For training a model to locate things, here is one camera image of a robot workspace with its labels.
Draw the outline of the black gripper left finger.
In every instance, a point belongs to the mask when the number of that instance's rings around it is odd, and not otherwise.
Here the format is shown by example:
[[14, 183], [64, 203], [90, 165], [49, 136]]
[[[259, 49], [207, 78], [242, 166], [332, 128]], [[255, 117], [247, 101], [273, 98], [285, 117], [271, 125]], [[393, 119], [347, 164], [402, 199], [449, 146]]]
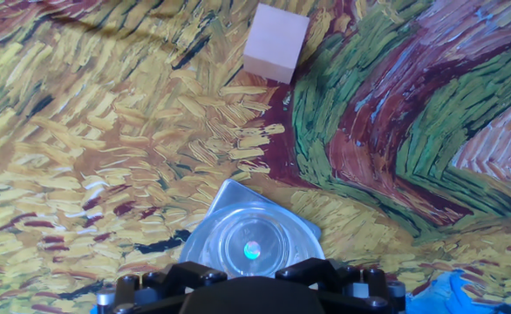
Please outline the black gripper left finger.
[[184, 262], [142, 275], [127, 274], [97, 294], [98, 314], [178, 313], [187, 299], [186, 290], [221, 283], [228, 275], [207, 266]]

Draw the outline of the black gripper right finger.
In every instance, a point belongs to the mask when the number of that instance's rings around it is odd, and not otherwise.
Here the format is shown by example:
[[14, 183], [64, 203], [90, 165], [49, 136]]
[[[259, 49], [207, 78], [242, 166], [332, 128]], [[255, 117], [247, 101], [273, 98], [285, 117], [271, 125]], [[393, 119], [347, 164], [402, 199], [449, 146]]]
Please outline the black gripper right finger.
[[329, 260], [310, 258], [278, 270], [275, 278], [306, 287], [315, 284], [326, 313], [406, 313], [405, 285], [378, 268], [337, 268]]

